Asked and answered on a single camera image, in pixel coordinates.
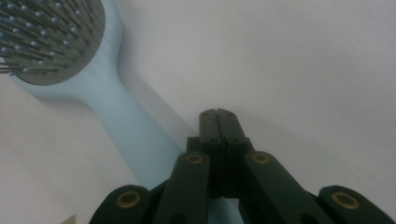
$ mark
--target yellow ring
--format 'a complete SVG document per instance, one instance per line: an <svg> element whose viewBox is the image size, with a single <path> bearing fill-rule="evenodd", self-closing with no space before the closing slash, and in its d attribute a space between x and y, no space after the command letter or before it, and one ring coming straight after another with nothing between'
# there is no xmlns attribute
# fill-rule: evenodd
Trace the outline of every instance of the yellow ring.
<svg viewBox="0 0 396 224"><path fill-rule="evenodd" d="M340 197L348 198L351 201L351 203L344 202L343 200L340 199ZM340 191L332 194L332 200L338 203L340 206L343 206L347 209L358 209L361 206L356 198Z"/></svg>
<svg viewBox="0 0 396 224"><path fill-rule="evenodd" d="M253 160L260 164L265 164L270 161L270 158L265 154L255 154Z"/></svg>
<svg viewBox="0 0 396 224"><path fill-rule="evenodd" d="M129 195L133 195L133 196L134 196L134 199L131 200L130 202L125 202L125 201L124 201L124 198L125 198L126 196L129 196ZM117 198L117 206L120 207L120 208L130 208L130 207L134 207L135 205L139 204L140 199L141 199L141 197L140 197L140 194L139 194L138 192L133 191L133 190L129 190L129 191L126 191L126 192L122 193L122 194Z"/></svg>
<svg viewBox="0 0 396 224"><path fill-rule="evenodd" d="M200 155L189 155L186 157L186 161L191 163L191 164L199 164L204 160L204 158L202 158L202 156Z"/></svg>

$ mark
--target white surface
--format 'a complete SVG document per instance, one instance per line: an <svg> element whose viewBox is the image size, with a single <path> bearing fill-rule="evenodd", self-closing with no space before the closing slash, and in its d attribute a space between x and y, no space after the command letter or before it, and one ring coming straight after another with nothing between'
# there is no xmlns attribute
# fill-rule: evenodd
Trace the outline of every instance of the white surface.
<svg viewBox="0 0 396 224"><path fill-rule="evenodd" d="M201 111L231 110L305 189L346 186L396 219L393 0L116 2L121 77L178 144ZM1 223L87 223L128 183L85 105L0 76Z"/></svg>

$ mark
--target hairbrush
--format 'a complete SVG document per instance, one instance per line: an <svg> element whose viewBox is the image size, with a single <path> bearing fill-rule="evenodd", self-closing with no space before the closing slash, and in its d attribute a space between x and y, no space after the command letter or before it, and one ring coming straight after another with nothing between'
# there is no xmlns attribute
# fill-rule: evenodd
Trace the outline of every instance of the hairbrush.
<svg viewBox="0 0 396 224"><path fill-rule="evenodd" d="M152 189L182 151L120 82L121 26L112 0L0 1L0 73L38 97L87 104L139 184ZM224 201L211 210L211 223L240 220Z"/></svg>

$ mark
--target hairbrush head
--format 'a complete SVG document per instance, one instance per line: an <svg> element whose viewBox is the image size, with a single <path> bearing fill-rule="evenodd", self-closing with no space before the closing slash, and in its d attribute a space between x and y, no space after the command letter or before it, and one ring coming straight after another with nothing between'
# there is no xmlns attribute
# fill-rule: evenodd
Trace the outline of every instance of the hairbrush head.
<svg viewBox="0 0 396 224"><path fill-rule="evenodd" d="M0 55L9 73L38 86L63 82L98 50L105 30L100 0L2 1Z"/></svg>

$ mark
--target black hinged mechanism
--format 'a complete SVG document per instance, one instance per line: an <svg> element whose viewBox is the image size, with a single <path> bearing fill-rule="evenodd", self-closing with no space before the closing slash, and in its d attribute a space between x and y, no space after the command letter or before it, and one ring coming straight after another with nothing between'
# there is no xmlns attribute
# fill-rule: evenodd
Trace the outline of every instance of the black hinged mechanism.
<svg viewBox="0 0 396 224"><path fill-rule="evenodd" d="M219 197L239 199L247 224L395 223L352 189L305 191L274 156L253 148L234 113L210 109L199 119L200 136L188 138L167 181L151 191L114 190L90 223L205 224L209 199Z"/></svg>

